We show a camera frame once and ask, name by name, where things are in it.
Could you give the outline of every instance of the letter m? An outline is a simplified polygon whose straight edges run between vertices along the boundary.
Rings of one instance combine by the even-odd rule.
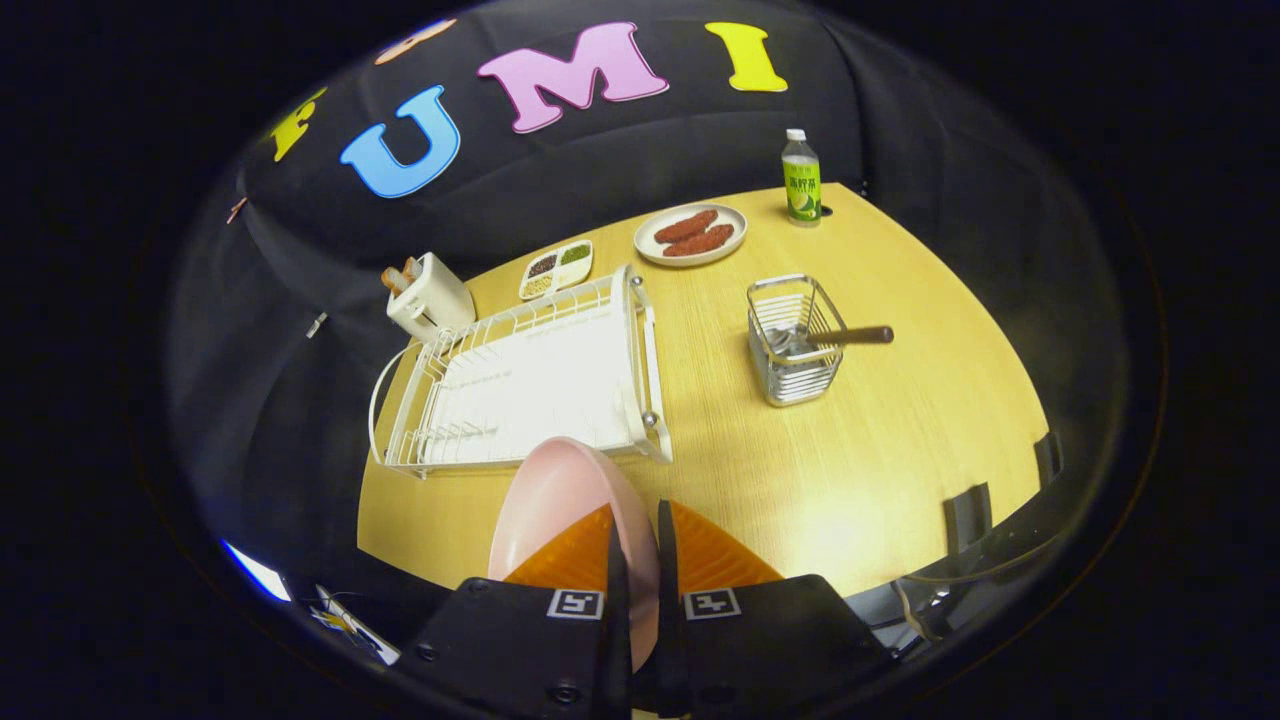
[[[480,65],[476,74],[502,83],[516,106],[518,133],[534,132],[561,119],[564,111],[548,105],[538,92],[544,90],[585,110],[595,95],[595,73],[604,76],[605,100],[622,102],[666,91],[666,79],[653,74],[636,47],[635,23],[605,23],[584,29],[577,36],[573,59],[568,63],[536,50],[522,47]]]

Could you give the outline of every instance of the metal utensil holder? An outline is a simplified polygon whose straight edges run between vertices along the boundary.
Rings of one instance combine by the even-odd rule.
[[[748,342],[769,404],[795,405],[826,392],[844,346],[813,345],[804,336],[846,327],[818,281],[804,274],[759,281],[746,290],[746,302]]]

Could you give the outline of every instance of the screw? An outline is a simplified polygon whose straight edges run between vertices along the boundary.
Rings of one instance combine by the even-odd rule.
[[[582,700],[582,693],[570,684],[550,688],[547,691],[547,694],[561,705],[573,705],[575,702]]]

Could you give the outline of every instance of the sausage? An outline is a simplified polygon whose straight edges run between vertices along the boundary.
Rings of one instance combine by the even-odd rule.
[[[716,222],[719,215],[718,210],[703,210],[692,218],[686,218],[680,220],[673,225],[667,225],[660,231],[653,233],[653,238],[662,243],[680,242],[694,237],[695,234],[707,229],[707,225]]]
[[[730,236],[733,234],[733,225],[719,224],[707,232],[695,234],[689,240],[680,241],[675,245],[668,245],[662,254],[667,258],[680,258],[684,255],[698,255],[699,252],[709,252],[717,247],[724,245]]]

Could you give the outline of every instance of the water bottle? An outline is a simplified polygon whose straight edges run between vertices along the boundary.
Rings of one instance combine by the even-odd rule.
[[[822,222],[822,178],[818,154],[805,142],[803,129],[787,131],[782,149],[782,179],[787,188],[787,217],[791,224],[815,228]]]

